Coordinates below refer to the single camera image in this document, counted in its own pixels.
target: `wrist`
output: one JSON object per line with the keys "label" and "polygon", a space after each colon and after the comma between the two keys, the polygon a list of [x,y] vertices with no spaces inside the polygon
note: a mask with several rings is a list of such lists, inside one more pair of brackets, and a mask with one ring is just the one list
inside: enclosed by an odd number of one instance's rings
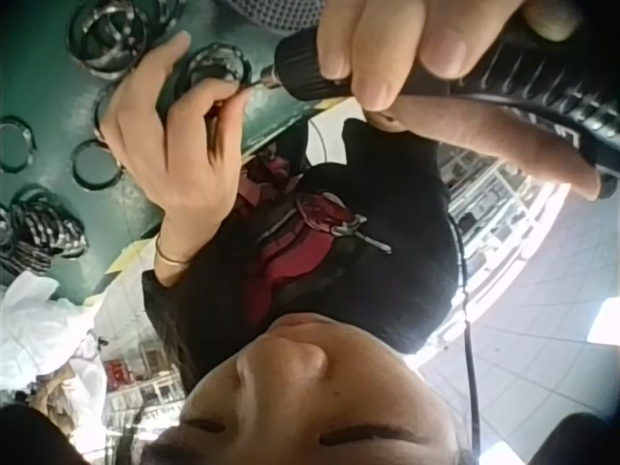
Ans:
{"label": "wrist", "polygon": [[159,236],[159,249],[166,258],[180,263],[191,261],[219,230],[220,225],[197,229],[166,216]]}

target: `finger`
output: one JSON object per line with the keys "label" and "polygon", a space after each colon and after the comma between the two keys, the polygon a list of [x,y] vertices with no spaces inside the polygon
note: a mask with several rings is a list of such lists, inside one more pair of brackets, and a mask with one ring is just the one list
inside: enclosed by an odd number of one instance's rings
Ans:
{"label": "finger", "polygon": [[441,78],[469,73],[523,0],[431,0],[422,64]]}
{"label": "finger", "polygon": [[353,93],[369,111],[389,107],[411,72],[424,24],[422,0],[370,0],[353,43]]}
{"label": "finger", "polygon": [[127,89],[127,81],[127,79],[123,80],[114,91],[106,113],[101,120],[100,127],[101,133],[104,136],[104,142],[109,147],[114,158],[118,160],[118,163],[131,171],[132,163],[127,156],[123,135],[118,124],[118,108]]}
{"label": "finger", "polygon": [[225,163],[232,160],[240,164],[241,142],[243,139],[243,116],[250,98],[252,88],[247,88],[227,100],[220,109],[217,121],[217,139],[215,153]]}
{"label": "finger", "polygon": [[351,47],[357,22],[366,0],[327,0],[317,47],[321,74],[326,79],[342,79],[351,73]]}
{"label": "finger", "polygon": [[130,74],[123,107],[128,109],[155,109],[155,104],[166,78],[188,50],[191,36],[181,31],[162,46],[149,51]]}
{"label": "finger", "polygon": [[543,181],[567,182],[594,200],[600,179],[565,140],[502,108],[461,100],[399,98],[390,109],[410,131],[509,162]]}
{"label": "finger", "polygon": [[523,6],[523,15],[532,29],[553,42],[568,39],[583,20],[569,0],[531,0]]}
{"label": "finger", "polygon": [[170,173],[187,173],[202,167],[207,160],[204,116],[213,103],[232,96],[237,82],[205,79],[192,87],[169,110],[167,152]]}

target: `eyebrow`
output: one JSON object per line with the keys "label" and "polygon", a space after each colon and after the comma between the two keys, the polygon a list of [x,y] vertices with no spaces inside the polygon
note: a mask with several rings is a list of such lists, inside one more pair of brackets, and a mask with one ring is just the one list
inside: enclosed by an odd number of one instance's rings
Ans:
{"label": "eyebrow", "polygon": [[412,444],[423,442],[413,432],[404,428],[386,424],[360,424],[322,434],[319,437],[319,443],[321,446],[334,447],[376,439],[391,439]]}
{"label": "eyebrow", "polygon": [[139,465],[201,465],[204,457],[175,445],[148,444],[144,446]]}

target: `hand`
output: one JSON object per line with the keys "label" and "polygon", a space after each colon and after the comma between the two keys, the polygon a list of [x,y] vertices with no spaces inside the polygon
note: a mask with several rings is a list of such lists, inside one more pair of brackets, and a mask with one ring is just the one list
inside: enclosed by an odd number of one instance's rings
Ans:
{"label": "hand", "polygon": [[523,0],[327,0],[319,25],[325,78],[353,72],[367,110],[387,109],[416,55],[441,78],[472,70]]}
{"label": "hand", "polygon": [[554,135],[490,105],[397,99],[416,56],[441,78],[469,73],[522,4],[530,25],[549,40],[568,38],[580,21],[566,0],[327,0],[318,38],[322,74],[353,73],[354,95],[382,130],[409,130],[491,155],[541,180],[571,183],[593,200],[599,176]]}
{"label": "hand", "polygon": [[[189,45],[189,34],[181,32],[144,56],[114,93],[102,120],[114,157],[165,211],[160,246],[179,262],[189,262],[233,209],[250,97],[247,91],[236,94],[236,83],[205,79],[170,108],[162,123],[157,99]],[[207,140],[204,116],[219,101],[225,103],[215,140]]]}

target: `bracelet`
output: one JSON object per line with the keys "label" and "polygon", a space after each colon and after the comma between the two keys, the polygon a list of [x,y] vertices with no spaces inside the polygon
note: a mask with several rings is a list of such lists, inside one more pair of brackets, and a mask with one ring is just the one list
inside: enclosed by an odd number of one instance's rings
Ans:
{"label": "bracelet", "polygon": [[173,260],[166,257],[160,247],[159,241],[161,238],[162,237],[158,235],[157,239],[155,239],[155,252],[157,252],[157,256],[162,260],[162,262],[164,262],[165,264],[169,264],[170,266],[187,266],[188,264],[190,264],[189,262],[180,262],[179,260]]}

